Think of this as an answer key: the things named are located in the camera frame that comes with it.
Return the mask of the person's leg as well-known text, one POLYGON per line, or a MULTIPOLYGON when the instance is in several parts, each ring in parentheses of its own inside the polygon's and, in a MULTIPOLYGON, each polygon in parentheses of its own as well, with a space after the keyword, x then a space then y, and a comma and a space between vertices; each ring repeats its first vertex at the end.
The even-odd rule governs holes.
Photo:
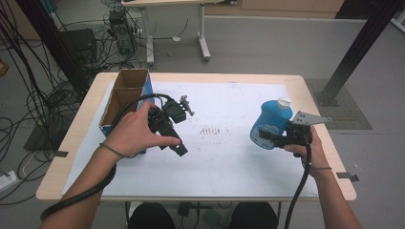
POLYGON ((267 202, 240 202, 231 215, 228 229, 277 229, 279 224, 267 202))
POLYGON ((176 225, 161 204, 145 202, 133 212, 128 229, 176 229, 176 225))

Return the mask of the blue bottle white cap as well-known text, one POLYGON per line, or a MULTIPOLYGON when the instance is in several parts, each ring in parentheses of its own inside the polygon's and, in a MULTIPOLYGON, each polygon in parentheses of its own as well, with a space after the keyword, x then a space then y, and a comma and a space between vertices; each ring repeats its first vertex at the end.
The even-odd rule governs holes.
POLYGON ((256 145, 267 150, 274 148, 270 140, 259 137, 259 132, 282 135, 293 115, 290 103, 288 97, 279 97, 277 100, 269 100, 262 104, 261 114, 250 131, 250 139, 256 145))

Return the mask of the white power strip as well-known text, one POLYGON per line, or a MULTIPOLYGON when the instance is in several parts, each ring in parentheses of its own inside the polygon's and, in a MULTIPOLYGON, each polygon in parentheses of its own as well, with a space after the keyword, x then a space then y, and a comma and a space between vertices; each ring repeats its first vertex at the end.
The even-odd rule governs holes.
POLYGON ((17 176, 14 171, 5 173, 0 177, 0 193, 17 183, 17 176))

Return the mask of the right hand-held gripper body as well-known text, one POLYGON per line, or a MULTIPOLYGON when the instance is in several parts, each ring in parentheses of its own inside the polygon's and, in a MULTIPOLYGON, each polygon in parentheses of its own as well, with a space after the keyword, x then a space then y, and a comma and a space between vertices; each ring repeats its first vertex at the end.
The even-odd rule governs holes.
POLYGON ((302 145, 312 142, 312 125, 330 122, 330 117, 323 117, 315 114, 308 114, 298 111, 295 117, 286 126, 286 135, 276 135, 272 142, 277 148, 284 148, 286 145, 302 145))

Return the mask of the black computer tower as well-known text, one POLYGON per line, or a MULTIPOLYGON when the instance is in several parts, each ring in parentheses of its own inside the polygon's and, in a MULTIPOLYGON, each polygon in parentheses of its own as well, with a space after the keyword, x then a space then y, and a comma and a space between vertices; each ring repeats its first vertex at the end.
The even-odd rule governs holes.
POLYGON ((118 51, 121 54, 134 53, 134 38, 126 19, 125 11, 111 10, 109 13, 109 22, 113 37, 117 41, 118 51))

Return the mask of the grey floor grate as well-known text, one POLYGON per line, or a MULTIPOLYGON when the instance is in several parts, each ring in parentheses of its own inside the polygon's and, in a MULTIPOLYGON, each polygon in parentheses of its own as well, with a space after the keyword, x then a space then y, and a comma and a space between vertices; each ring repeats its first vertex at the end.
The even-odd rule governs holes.
POLYGON ((328 130, 371 130, 373 128, 345 87, 340 90, 331 105, 321 106, 316 96, 324 89, 328 80, 306 79, 305 82, 320 115, 331 118, 331 121, 326 123, 328 130))

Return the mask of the person's left leg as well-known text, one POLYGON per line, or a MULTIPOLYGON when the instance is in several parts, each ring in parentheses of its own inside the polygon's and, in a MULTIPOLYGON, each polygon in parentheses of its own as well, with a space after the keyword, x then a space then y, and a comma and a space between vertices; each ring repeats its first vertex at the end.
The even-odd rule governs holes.
POLYGON ((133 212, 128 229, 176 229, 176 225, 161 204, 145 202, 133 212))

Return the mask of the black box case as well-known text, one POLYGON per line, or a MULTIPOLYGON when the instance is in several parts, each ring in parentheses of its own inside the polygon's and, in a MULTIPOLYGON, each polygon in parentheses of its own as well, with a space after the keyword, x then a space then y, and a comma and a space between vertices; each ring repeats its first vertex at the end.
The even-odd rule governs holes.
POLYGON ((59 34, 68 51, 80 63, 96 62, 96 38, 91 29, 61 31, 59 34))

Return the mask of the white desk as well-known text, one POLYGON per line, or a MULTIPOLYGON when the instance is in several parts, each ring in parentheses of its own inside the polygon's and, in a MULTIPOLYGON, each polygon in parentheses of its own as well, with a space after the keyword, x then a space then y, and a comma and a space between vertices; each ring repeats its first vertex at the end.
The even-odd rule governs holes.
POLYGON ((211 58, 210 51, 205 39, 205 5, 218 4, 223 0, 121 0, 121 4, 125 8, 138 8, 140 9, 141 18, 143 21, 143 29, 146 37, 146 62, 149 65, 155 63, 154 43, 152 34, 149 31, 147 8, 155 6, 168 6, 168 5, 198 5, 200 7, 200 30, 197 33, 197 38, 202 50, 202 58, 209 61, 211 58))

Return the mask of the person's right hand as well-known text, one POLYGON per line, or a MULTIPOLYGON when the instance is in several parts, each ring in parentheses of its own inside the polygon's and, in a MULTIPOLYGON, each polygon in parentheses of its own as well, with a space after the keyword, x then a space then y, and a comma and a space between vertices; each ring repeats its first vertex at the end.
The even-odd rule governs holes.
MULTIPOLYGON (((318 180, 321 177, 330 176, 332 174, 331 167, 326 159, 322 141, 318 136, 314 127, 310 128, 312 134, 312 142, 310 144, 311 148, 311 160, 309 166, 309 174, 318 180)), ((284 147, 287 152, 298 154, 303 158, 307 159, 307 150, 304 146, 300 145, 287 145, 284 147)))

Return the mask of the blue cardboard box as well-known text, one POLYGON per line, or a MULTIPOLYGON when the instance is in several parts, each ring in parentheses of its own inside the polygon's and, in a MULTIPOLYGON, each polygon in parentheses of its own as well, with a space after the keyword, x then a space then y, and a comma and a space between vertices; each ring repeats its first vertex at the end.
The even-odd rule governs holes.
MULTIPOLYGON (((146 96, 152 92, 153 89, 148 70, 121 70, 113 81, 111 90, 108 92, 108 100, 99 121, 99 128, 106 138, 118 125, 119 121, 127 113, 136 112, 141 104, 147 101, 146 96)), ((102 148, 101 143, 96 149, 97 155, 114 159, 131 158, 137 155, 118 156, 110 150, 102 148)))

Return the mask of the black floor plate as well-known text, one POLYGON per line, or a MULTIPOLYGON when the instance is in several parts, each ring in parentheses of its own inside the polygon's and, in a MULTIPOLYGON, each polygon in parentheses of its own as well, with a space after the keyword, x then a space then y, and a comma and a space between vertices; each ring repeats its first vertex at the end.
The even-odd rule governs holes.
POLYGON ((58 150, 68 130, 68 124, 36 125, 24 144, 24 149, 27 151, 58 150))

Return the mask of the person's left hand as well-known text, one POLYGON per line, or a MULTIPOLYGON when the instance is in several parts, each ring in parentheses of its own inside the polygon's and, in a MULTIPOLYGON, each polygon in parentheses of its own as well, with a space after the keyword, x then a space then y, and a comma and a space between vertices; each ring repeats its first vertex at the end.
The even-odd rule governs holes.
POLYGON ((181 141, 172 136, 153 134, 148 126, 148 113, 156 105, 141 104, 136 112, 127 113, 101 143, 101 147, 118 156, 133 156, 155 146, 177 146, 181 141))

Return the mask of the white table mat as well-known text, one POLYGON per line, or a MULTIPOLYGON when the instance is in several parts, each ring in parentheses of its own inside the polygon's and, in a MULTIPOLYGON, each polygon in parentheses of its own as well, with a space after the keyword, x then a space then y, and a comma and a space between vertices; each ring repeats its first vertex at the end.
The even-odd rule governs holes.
POLYGON ((300 159, 263 149, 249 137, 268 100, 283 84, 152 83, 157 94, 186 96, 193 115, 175 125, 187 152, 151 148, 121 160, 109 198, 291 198, 304 173, 300 159))

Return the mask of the person's right leg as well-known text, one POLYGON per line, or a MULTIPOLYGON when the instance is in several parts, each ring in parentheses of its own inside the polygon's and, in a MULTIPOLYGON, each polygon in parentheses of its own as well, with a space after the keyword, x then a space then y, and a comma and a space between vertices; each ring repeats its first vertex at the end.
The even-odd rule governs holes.
POLYGON ((228 229, 277 229, 279 224, 267 202, 240 202, 231 215, 228 229))

